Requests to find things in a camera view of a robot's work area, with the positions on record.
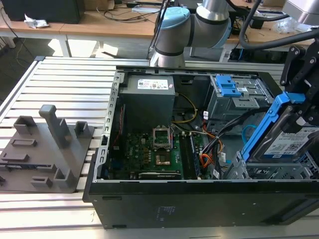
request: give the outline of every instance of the floor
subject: floor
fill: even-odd
[[[26,69],[32,63],[35,56],[52,56],[57,55],[56,49],[52,49],[51,40],[46,39],[22,39],[25,41],[25,45],[30,50],[33,56],[31,56],[24,47],[21,45],[21,41],[15,39],[16,47],[9,49],[5,47],[0,51],[0,104],[5,100],[7,95],[14,88],[16,83],[25,73]],[[73,49],[81,49],[81,44],[86,43],[77,42],[76,45],[72,46],[72,42],[69,43]],[[117,57],[124,59],[145,59],[147,54],[148,45],[146,44],[134,44],[128,41],[120,43],[117,41],[108,42],[110,48],[117,49]],[[99,43],[97,42],[93,46],[92,53],[85,53],[85,57],[106,57],[109,56],[103,54],[99,50]],[[184,51],[185,60],[199,60],[199,61],[218,61],[221,50],[220,49],[205,49],[197,48],[196,55],[200,57],[189,57],[190,48],[187,47]]]

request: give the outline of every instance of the white paper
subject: white paper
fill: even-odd
[[[28,17],[26,14],[24,15],[25,20],[24,22],[31,28],[36,29],[38,27],[47,27],[49,24],[46,20],[35,20],[33,18]]]

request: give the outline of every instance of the sticker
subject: sticker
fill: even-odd
[[[139,79],[138,89],[168,90],[167,80]]]
[[[214,169],[213,175],[214,175],[217,179],[219,179],[219,172],[217,172],[216,169]]]
[[[304,127],[298,133],[281,132],[264,154],[272,158],[292,157],[307,143],[308,136],[317,131],[319,128]]]
[[[156,215],[156,221],[164,222],[165,219],[171,218],[175,213],[175,206],[159,207]]]
[[[238,90],[238,91],[245,91],[245,92],[248,92],[248,90],[247,90],[247,88],[246,88],[246,87],[243,87],[243,88],[237,87],[237,90]]]
[[[226,153],[223,153],[223,152],[220,153],[220,160],[226,163]]]
[[[203,116],[204,120],[208,120],[208,111],[204,111]]]

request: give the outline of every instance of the power supply label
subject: power supply label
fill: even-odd
[[[319,131],[319,128],[304,127],[298,133],[281,132],[264,153],[269,158],[293,157],[309,139],[309,135]]]
[[[168,90],[167,80],[139,79],[138,89],[141,90]]]

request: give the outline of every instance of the white label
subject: white label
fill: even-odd
[[[203,116],[204,120],[208,120],[208,111],[204,111]]]
[[[319,128],[304,127],[298,133],[281,132],[265,154],[273,154],[273,158],[280,158],[281,155],[294,155],[307,143],[308,136],[317,131]]]
[[[226,163],[226,153],[220,153],[220,160]]]
[[[219,179],[219,172],[217,172],[216,169],[214,169],[213,175],[214,175],[217,179]]]
[[[138,89],[168,90],[167,80],[139,79]]]
[[[243,88],[237,87],[237,90],[238,90],[238,91],[245,91],[245,92],[248,92],[248,90],[247,90],[247,88],[246,88],[246,87],[243,87]]]

